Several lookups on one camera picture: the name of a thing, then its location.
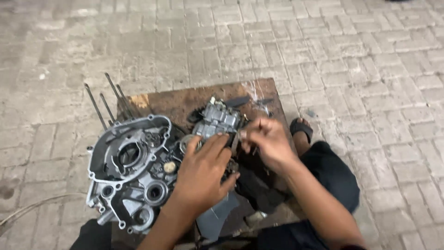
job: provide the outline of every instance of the hand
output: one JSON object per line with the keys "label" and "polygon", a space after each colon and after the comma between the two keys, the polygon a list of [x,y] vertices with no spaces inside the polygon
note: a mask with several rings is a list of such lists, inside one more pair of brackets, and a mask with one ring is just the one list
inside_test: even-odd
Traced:
{"label": "hand", "polygon": [[240,176],[240,173],[232,174],[221,184],[231,158],[231,150],[225,148],[228,138],[228,135],[213,135],[198,152],[196,146],[200,136],[193,137],[188,143],[170,199],[177,199],[176,204],[182,209],[193,210],[190,212],[195,217],[227,196]]}
{"label": "hand", "polygon": [[250,153],[256,144],[262,161],[280,176],[285,175],[289,163],[299,160],[291,150],[282,123],[275,119],[258,118],[249,123],[240,136],[245,152]]}

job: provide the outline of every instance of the flip-flop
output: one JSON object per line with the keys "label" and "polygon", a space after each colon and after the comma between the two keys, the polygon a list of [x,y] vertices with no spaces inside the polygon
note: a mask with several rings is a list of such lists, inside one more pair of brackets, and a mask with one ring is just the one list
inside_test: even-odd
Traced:
{"label": "flip-flop", "polygon": [[302,122],[298,122],[298,118],[293,119],[290,124],[290,133],[291,136],[296,134],[299,131],[303,131],[307,135],[308,143],[311,143],[311,137],[313,136],[313,129],[304,124],[304,118],[302,118]]}

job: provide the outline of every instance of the wire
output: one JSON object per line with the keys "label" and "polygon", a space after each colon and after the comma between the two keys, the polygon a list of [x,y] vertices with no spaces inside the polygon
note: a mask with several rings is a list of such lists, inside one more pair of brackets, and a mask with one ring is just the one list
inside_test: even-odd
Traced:
{"label": "wire", "polygon": [[6,217],[6,219],[2,220],[0,222],[0,226],[3,226],[3,224],[8,222],[9,219],[11,219],[12,217],[16,216],[20,212],[23,212],[21,215],[24,215],[27,212],[31,211],[33,208],[36,208],[36,207],[40,206],[44,202],[47,202],[47,201],[52,200],[52,199],[57,199],[57,198],[65,197],[65,196],[70,196],[70,195],[86,195],[86,193],[79,192],[79,193],[62,194],[62,195],[58,195],[58,196],[54,196],[54,197],[51,197],[51,198],[44,199],[42,201],[36,202],[36,203],[28,205],[26,207],[22,207],[22,208],[18,209],[17,211],[15,211],[14,213],[12,213],[11,215],[9,215],[8,217]]}

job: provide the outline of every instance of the bare foot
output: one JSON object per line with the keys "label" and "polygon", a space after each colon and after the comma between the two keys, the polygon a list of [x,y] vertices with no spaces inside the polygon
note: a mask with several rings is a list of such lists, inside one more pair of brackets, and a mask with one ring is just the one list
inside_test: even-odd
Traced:
{"label": "bare foot", "polygon": [[[305,125],[310,126],[310,124],[302,118],[298,118],[297,122],[303,122]],[[307,135],[304,131],[298,131],[293,135],[294,146],[296,147],[297,156],[303,155],[307,150],[310,149],[310,144],[308,143]]]}

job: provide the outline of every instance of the wooden table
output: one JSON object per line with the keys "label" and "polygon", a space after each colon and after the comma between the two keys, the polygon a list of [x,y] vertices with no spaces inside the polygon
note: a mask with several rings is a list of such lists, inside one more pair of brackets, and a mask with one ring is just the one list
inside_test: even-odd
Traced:
{"label": "wooden table", "polygon": [[[216,85],[210,87],[201,87],[196,89],[182,89],[161,93],[139,94],[127,97],[131,108],[137,110],[137,116],[145,117],[151,113],[162,114],[171,119],[172,122],[179,126],[191,130],[192,124],[186,121],[187,115],[195,108],[204,106],[211,95],[228,100],[234,97],[242,97],[250,95],[250,102],[240,107],[242,113],[246,114],[249,119],[257,116],[264,116],[265,112],[252,101],[263,98],[272,98],[273,101],[268,103],[267,109],[273,113],[273,118],[281,121],[286,127],[286,133],[289,141],[292,141],[279,101],[278,92],[272,78],[257,79],[254,81],[236,82],[231,84]],[[118,107],[118,117],[121,117],[121,108]],[[286,186],[282,179],[274,175],[269,176],[269,183],[274,187],[285,190]],[[298,221],[301,212],[293,200],[281,204],[273,214],[262,220],[254,228],[249,228],[243,221],[245,216],[254,213],[249,202],[242,196],[237,195],[240,205],[233,209],[225,221],[221,236],[238,235],[242,232],[253,231],[261,228],[278,226],[290,222]]]}

